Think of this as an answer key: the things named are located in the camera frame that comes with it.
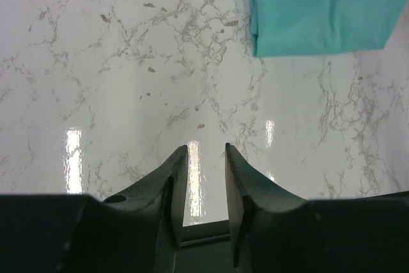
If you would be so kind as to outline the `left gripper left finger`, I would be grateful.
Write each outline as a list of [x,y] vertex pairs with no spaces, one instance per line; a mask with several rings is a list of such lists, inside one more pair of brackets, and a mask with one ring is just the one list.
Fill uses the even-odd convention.
[[99,201],[87,194],[1,196],[2,272],[173,272],[188,149]]

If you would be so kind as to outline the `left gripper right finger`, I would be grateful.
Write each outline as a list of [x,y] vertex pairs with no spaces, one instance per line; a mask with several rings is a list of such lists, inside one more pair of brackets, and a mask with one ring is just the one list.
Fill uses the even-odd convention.
[[407,272],[408,193],[303,199],[254,169],[231,144],[225,176],[239,272]]

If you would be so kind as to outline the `teal t shirt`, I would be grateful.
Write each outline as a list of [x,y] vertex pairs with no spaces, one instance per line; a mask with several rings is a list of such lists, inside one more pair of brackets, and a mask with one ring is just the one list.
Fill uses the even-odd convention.
[[249,0],[257,58],[385,47],[407,0]]

